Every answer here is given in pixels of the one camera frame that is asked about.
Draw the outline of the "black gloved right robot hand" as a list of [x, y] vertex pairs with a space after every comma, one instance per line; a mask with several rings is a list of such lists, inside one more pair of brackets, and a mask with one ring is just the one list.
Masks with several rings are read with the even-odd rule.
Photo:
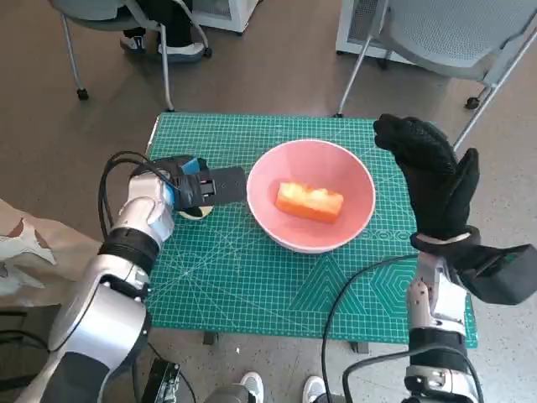
[[385, 113], [373, 129], [375, 144], [393, 155], [404, 174], [417, 232], [442, 241], [467, 233], [480, 178], [477, 150], [458, 159], [444, 133], [418, 118]]

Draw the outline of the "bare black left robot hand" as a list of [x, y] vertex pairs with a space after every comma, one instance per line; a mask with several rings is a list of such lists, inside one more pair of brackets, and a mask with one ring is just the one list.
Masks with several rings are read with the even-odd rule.
[[194, 175], [209, 170], [205, 159], [188, 154], [164, 157], [156, 161], [156, 164], [172, 177]]

